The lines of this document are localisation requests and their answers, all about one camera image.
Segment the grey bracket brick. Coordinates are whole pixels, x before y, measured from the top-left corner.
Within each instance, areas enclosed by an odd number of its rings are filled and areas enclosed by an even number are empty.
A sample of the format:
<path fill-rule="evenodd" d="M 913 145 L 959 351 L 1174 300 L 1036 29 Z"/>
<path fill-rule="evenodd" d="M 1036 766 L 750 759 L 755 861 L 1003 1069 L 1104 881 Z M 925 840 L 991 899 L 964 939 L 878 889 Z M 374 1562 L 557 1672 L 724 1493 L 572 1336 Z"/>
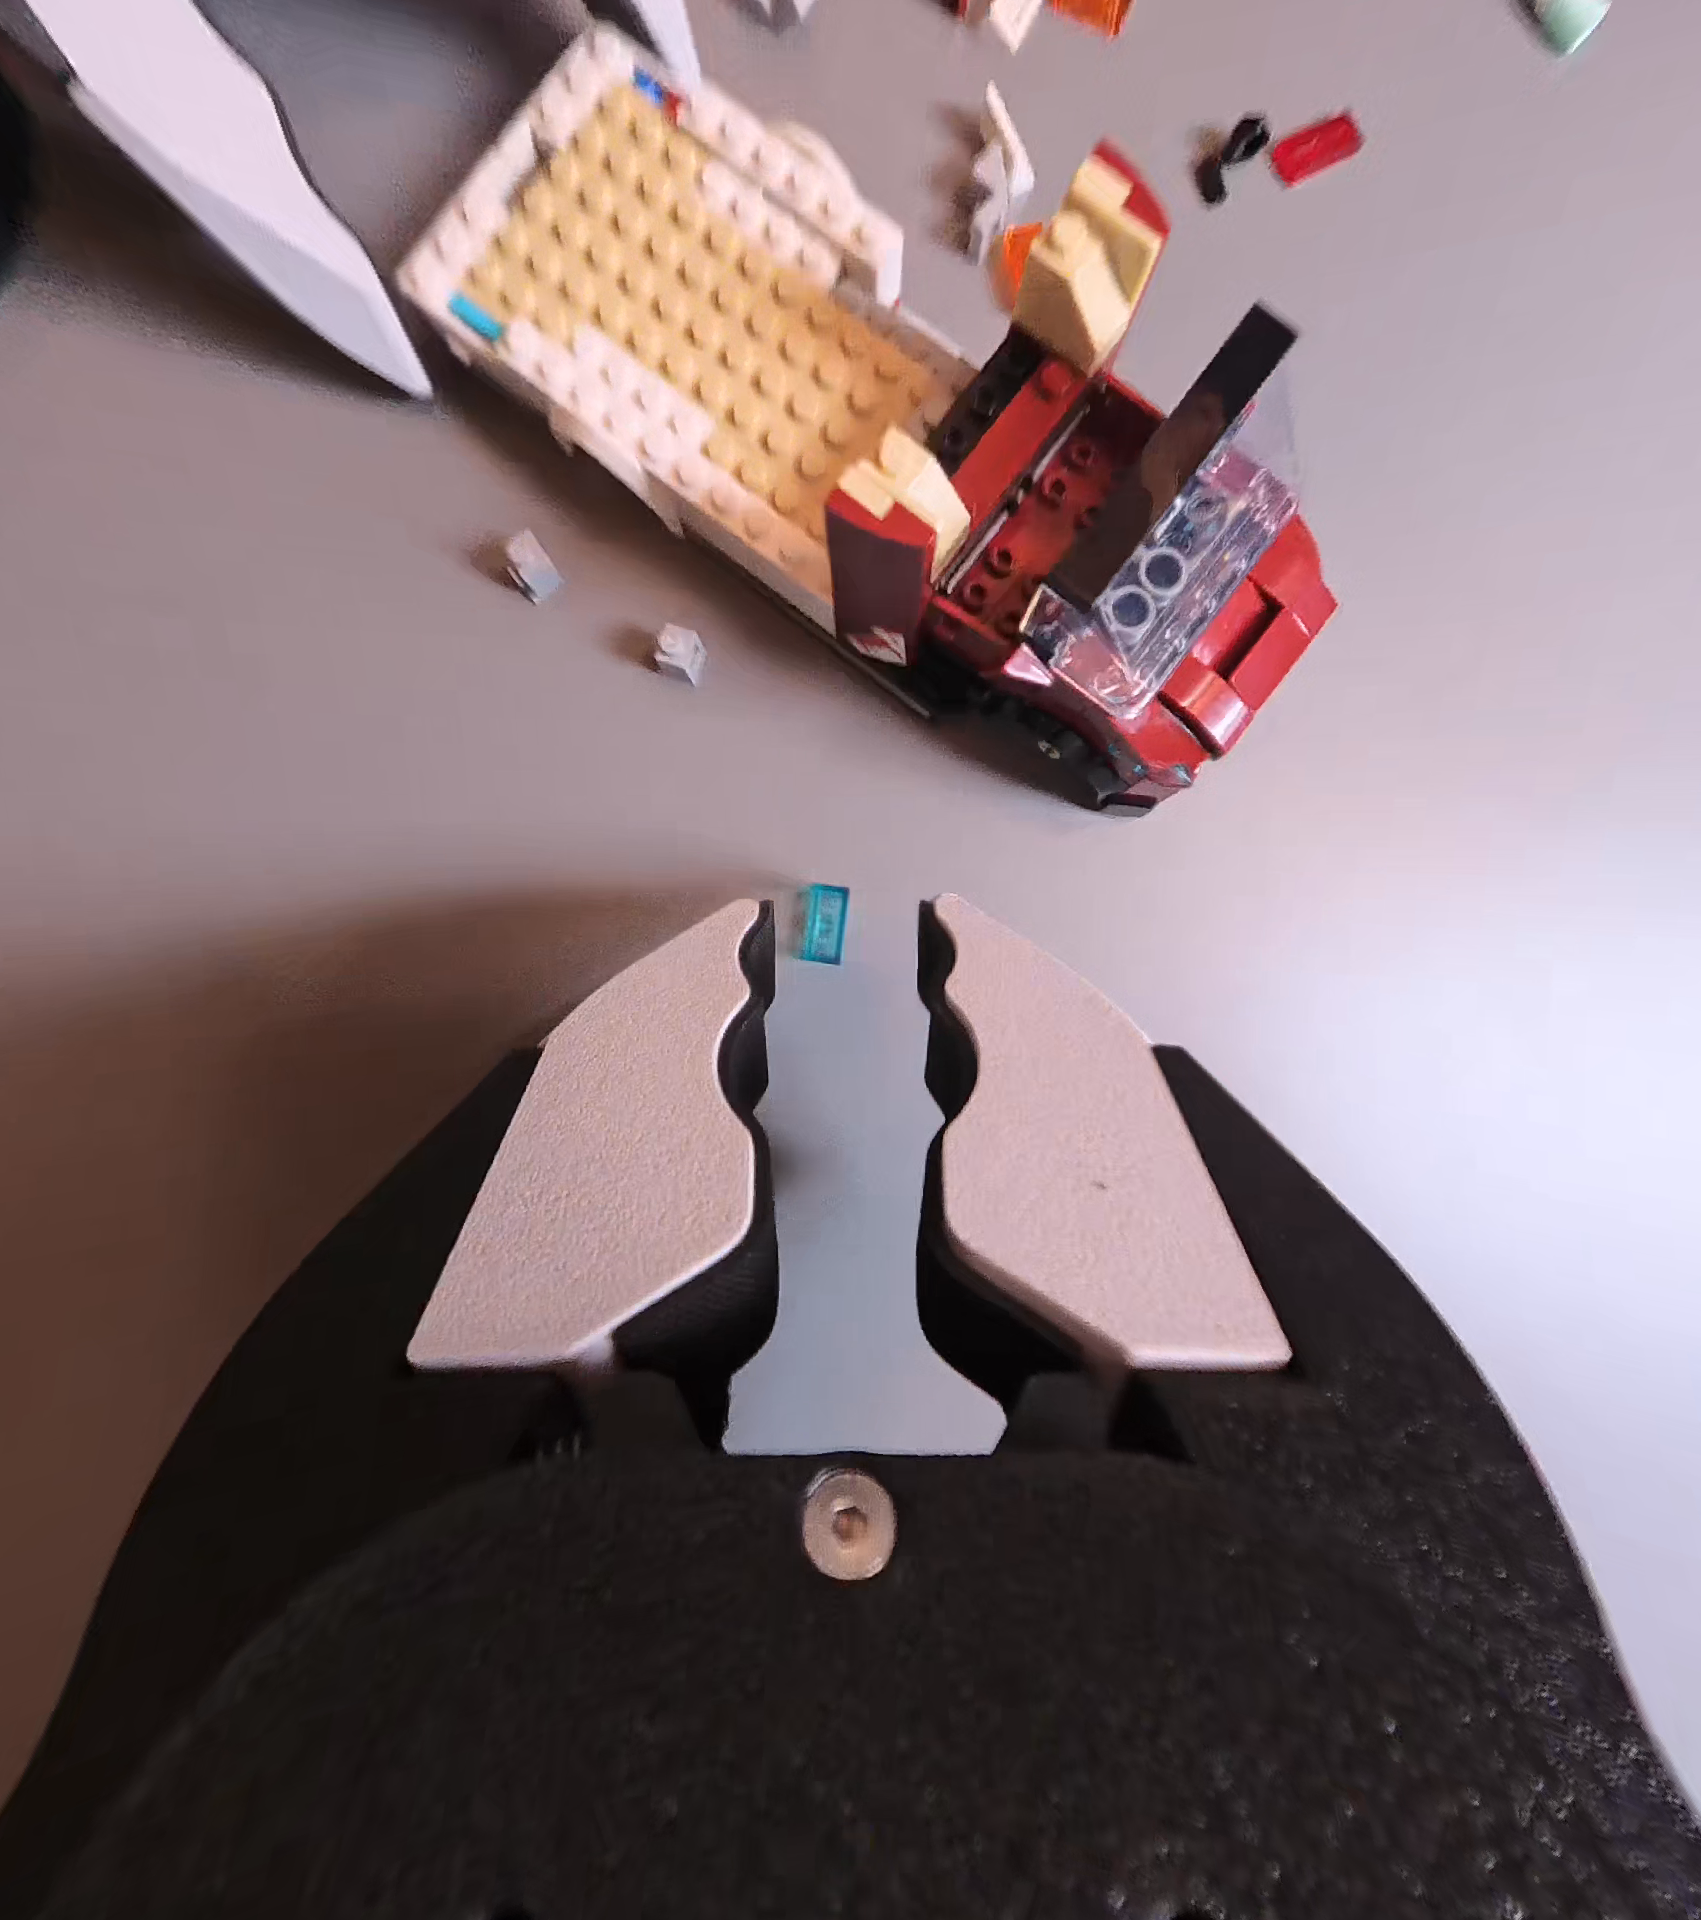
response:
<path fill-rule="evenodd" d="M 1008 230 L 1017 203 L 1017 172 L 1008 145 L 994 137 L 972 160 L 968 181 L 959 193 L 968 220 L 966 252 L 976 266 L 988 259 L 991 248 Z"/>

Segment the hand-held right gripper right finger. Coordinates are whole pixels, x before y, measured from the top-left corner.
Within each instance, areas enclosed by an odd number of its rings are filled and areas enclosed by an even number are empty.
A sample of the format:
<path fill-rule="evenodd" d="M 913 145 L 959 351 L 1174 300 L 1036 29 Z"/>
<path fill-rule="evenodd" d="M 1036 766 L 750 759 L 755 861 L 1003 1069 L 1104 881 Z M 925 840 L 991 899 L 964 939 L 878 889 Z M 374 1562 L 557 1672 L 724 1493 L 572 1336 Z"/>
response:
<path fill-rule="evenodd" d="M 1286 1369 L 1294 1345 L 1147 1033 L 961 895 L 927 905 L 976 1068 L 940 1142 L 961 1272 L 1101 1374 Z"/>

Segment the toy brick truck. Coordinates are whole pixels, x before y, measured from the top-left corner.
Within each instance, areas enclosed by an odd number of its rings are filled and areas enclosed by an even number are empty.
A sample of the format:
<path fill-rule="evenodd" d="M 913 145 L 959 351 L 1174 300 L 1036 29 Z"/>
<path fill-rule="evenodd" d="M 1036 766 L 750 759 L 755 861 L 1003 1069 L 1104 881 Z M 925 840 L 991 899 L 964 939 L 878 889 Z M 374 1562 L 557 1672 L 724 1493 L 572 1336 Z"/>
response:
<path fill-rule="evenodd" d="M 984 361 L 903 306 L 903 230 L 810 129 L 574 36 L 403 259 L 455 355 L 923 715 L 994 713 L 1147 814 L 1339 603 L 1260 442 L 1253 303 L 1174 408 L 1118 372 L 1172 235 L 1092 148 Z"/>

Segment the black elbow brick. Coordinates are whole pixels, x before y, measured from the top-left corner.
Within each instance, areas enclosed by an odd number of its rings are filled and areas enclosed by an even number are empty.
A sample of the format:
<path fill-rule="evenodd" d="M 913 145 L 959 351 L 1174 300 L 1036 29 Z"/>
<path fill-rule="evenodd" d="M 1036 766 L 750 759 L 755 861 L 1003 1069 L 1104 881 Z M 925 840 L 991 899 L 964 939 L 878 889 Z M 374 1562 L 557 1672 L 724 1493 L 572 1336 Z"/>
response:
<path fill-rule="evenodd" d="M 1264 112 L 1249 112 L 1228 128 L 1203 128 L 1193 162 L 1200 202 L 1210 208 L 1226 203 L 1232 174 L 1258 160 L 1271 145 L 1271 137 L 1269 118 Z"/>

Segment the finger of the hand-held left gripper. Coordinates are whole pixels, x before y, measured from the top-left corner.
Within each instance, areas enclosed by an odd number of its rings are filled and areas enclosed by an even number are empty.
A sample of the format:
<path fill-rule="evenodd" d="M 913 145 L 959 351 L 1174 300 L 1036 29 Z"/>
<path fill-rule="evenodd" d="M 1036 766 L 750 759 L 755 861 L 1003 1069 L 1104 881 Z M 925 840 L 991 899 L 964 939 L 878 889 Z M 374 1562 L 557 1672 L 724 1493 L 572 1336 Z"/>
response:
<path fill-rule="evenodd" d="M 677 90 L 703 84 L 703 65 L 687 1 L 589 1 L 589 31 L 646 62 Z"/>
<path fill-rule="evenodd" d="M 281 308 L 391 387 L 431 375 L 355 231 L 297 155 L 278 103 L 191 1 L 31 1 L 88 123 Z"/>

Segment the white flat tile brick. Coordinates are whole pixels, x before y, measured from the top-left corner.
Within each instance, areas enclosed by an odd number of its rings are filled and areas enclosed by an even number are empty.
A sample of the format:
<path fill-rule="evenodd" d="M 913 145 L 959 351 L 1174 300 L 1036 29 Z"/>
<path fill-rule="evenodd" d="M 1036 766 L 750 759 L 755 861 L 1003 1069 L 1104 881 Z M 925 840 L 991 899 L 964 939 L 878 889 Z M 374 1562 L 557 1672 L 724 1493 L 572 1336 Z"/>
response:
<path fill-rule="evenodd" d="M 999 137 L 999 139 L 1008 145 L 1008 152 L 1010 152 L 1011 162 L 1014 162 L 1014 166 L 1015 166 L 1015 172 L 1017 172 L 1017 186 L 1015 186 L 1017 203 L 1015 203 L 1015 211 L 1014 211 L 1014 215 L 1011 215 L 1011 223 L 1014 223 L 1015 215 L 1023 209 L 1026 202 L 1029 200 L 1029 195 L 1031 195 L 1034 189 L 1036 189 L 1036 168 L 1034 168 L 1034 162 L 1031 162 L 1031 158 L 1029 158 L 1029 149 L 1027 149 L 1026 141 L 1023 141 L 1023 137 L 1022 137 L 1022 133 L 1019 133 L 1019 129 L 1017 129 L 1017 126 L 1015 126 L 1015 121 L 1014 121 L 1014 118 L 1011 118 L 1011 113 L 1010 113 L 1010 108 L 1008 108 L 1008 100 L 1006 100 L 1006 96 L 1003 96 L 1003 90 L 1001 90 L 999 84 L 995 84 L 994 80 L 988 82 L 988 84 L 985 84 L 985 90 L 984 90 L 984 108 L 982 108 L 980 129 L 982 129 L 982 144 L 988 144 L 990 139 Z"/>

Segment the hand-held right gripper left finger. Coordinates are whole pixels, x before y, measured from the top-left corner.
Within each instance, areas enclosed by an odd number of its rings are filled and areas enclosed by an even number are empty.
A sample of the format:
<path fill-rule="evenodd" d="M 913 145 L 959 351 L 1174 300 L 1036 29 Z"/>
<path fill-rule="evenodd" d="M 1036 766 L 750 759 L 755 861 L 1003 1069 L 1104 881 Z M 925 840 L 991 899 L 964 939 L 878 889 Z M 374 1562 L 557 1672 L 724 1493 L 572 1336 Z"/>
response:
<path fill-rule="evenodd" d="M 743 1244 L 759 1154 L 718 1059 L 757 1002 L 749 942 L 770 932 L 766 899 L 732 899 L 550 1030 L 411 1336 L 415 1369 L 602 1369 L 645 1309 Z"/>

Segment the red transparent plate brick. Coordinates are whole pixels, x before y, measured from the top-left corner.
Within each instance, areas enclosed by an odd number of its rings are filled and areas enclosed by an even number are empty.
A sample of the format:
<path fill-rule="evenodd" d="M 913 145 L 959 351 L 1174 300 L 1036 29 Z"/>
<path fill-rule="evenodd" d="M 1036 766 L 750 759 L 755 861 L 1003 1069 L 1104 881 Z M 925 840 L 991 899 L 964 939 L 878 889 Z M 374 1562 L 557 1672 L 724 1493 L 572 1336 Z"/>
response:
<path fill-rule="evenodd" d="M 1364 145 L 1366 131 L 1358 116 L 1342 110 L 1275 137 L 1268 158 L 1274 176 L 1286 188 L 1295 188 L 1352 162 Z"/>

